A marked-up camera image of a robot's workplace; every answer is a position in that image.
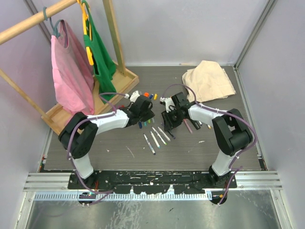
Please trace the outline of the orange black highlighter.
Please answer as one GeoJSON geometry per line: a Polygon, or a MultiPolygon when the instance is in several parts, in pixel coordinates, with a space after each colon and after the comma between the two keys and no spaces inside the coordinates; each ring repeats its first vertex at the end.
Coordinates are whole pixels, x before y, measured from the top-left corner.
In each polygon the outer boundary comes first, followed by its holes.
{"type": "Polygon", "coordinates": [[[193,126],[195,127],[196,130],[199,130],[201,128],[201,125],[199,124],[198,121],[192,120],[190,119],[191,123],[193,124],[193,126]]]}

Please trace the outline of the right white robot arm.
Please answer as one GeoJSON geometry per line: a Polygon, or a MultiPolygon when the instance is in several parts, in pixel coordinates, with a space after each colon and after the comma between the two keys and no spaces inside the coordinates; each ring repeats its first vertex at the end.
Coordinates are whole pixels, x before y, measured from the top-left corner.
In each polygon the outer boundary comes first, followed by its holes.
{"type": "Polygon", "coordinates": [[[199,121],[214,129],[219,153],[209,167],[208,177],[211,186],[221,187],[231,172],[237,153],[245,150],[253,141],[253,134],[239,110],[223,111],[197,101],[189,102],[182,92],[160,98],[160,104],[165,106],[162,112],[165,131],[178,127],[184,119],[194,123],[199,121]]]}

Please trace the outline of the white grey marker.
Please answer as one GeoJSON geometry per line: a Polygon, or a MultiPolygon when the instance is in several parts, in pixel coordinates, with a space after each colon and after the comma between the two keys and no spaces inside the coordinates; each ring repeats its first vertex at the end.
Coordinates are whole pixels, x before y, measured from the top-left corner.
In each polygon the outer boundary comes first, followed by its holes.
{"type": "Polygon", "coordinates": [[[169,136],[160,128],[158,127],[158,130],[162,133],[162,135],[167,139],[167,141],[171,141],[171,139],[169,138],[169,136]]]}

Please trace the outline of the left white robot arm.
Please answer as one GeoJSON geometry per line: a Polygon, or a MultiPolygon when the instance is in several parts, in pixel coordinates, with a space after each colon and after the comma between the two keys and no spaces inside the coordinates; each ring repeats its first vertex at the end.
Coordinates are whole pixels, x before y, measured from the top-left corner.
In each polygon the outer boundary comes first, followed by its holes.
{"type": "Polygon", "coordinates": [[[78,112],[59,134],[58,139],[67,150],[73,167],[80,176],[78,183],[84,189],[90,189],[95,185],[89,151],[96,135],[113,129],[127,128],[154,117],[150,98],[136,91],[129,100],[130,104],[127,107],[119,108],[111,113],[85,115],[78,112]]]}

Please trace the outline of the dark purple marker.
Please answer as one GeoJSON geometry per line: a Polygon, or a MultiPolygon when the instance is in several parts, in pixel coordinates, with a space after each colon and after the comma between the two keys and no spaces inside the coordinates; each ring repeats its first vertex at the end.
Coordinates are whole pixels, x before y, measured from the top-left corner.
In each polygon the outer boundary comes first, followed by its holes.
{"type": "Polygon", "coordinates": [[[167,131],[168,134],[173,138],[173,139],[176,139],[175,136],[173,135],[173,133],[171,131],[167,131]]]}

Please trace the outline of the pink pen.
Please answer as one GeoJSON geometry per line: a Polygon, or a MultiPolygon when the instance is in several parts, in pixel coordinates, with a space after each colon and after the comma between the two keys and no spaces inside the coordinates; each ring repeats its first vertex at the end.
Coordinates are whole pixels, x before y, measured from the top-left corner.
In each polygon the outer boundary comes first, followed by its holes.
{"type": "Polygon", "coordinates": [[[189,124],[188,124],[187,120],[186,120],[186,119],[184,119],[184,120],[183,120],[183,122],[184,122],[184,124],[186,125],[186,128],[188,129],[188,131],[189,131],[189,132],[192,134],[192,133],[193,133],[193,131],[192,131],[191,127],[189,126],[189,124]]]}

